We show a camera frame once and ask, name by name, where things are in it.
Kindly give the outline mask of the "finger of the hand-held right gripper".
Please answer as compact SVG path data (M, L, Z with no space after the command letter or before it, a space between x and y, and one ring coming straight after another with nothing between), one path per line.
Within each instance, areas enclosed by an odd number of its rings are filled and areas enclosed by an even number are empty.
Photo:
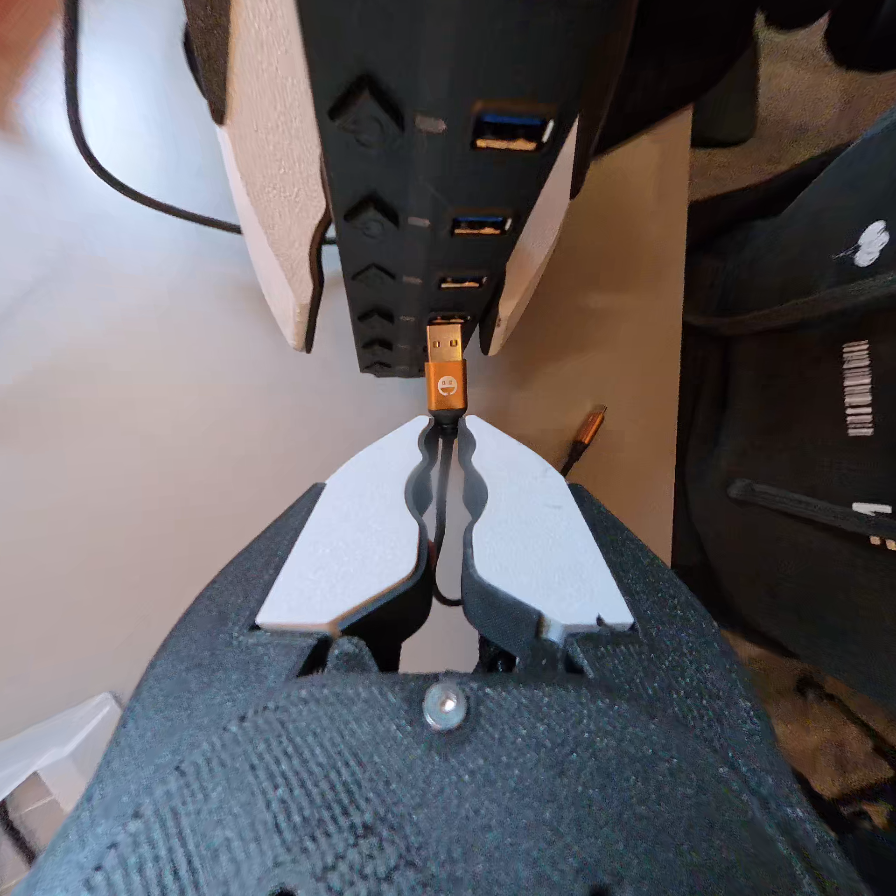
M556 247L570 204L579 122L575 121L505 267L504 286L489 322L479 326L480 350L497 354L521 320Z
M231 2L226 100L218 140L255 277L288 345L309 353L331 218L296 2Z

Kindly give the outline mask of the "clear plastic bin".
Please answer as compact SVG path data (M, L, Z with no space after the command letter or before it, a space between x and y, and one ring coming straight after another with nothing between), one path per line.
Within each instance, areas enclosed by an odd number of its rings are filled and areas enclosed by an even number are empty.
M121 716L102 693L1 744L2 891L48 847L84 794Z

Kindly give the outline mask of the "black usb hub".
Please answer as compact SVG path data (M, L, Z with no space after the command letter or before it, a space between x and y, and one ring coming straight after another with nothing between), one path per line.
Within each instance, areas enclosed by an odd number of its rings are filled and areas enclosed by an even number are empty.
M297 2L362 373L423 375L432 322L479 336L636 4Z

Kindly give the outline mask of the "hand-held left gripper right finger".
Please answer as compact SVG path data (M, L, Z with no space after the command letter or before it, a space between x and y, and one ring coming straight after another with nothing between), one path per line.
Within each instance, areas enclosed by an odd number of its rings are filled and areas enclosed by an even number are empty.
M489 641L565 641L633 614L563 476L486 420L461 420L462 608Z

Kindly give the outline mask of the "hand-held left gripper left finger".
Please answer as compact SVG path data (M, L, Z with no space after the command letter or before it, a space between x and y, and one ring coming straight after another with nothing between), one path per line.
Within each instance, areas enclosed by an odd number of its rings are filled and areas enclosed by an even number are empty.
M408 488L431 422L413 418L326 479L258 610L260 629L347 633L410 582L427 547Z

